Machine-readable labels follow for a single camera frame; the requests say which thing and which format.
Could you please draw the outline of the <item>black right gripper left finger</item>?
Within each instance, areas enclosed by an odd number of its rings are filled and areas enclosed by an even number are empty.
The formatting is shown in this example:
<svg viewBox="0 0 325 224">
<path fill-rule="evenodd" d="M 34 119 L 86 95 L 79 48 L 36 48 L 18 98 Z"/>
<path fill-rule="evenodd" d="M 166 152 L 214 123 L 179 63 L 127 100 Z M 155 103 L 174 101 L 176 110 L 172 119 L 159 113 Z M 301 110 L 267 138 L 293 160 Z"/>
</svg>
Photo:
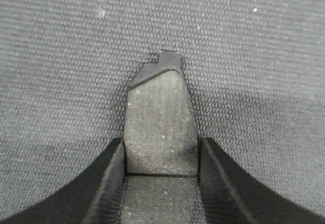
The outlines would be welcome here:
<svg viewBox="0 0 325 224">
<path fill-rule="evenodd" d="M 2 223 L 120 223 L 125 183 L 125 149 L 114 138 L 63 188 Z"/>
</svg>

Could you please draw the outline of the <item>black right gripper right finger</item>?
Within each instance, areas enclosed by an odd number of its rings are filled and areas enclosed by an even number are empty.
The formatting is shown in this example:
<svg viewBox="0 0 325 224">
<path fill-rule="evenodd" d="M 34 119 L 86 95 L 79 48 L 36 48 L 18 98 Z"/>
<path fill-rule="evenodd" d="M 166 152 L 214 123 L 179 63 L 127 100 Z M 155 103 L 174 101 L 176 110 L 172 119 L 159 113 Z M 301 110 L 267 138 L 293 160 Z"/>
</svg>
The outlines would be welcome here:
<svg viewBox="0 0 325 224">
<path fill-rule="evenodd" d="M 324 223 L 240 167 L 212 138 L 199 138 L 199 188 L 207 223 Z"/>
</svg>

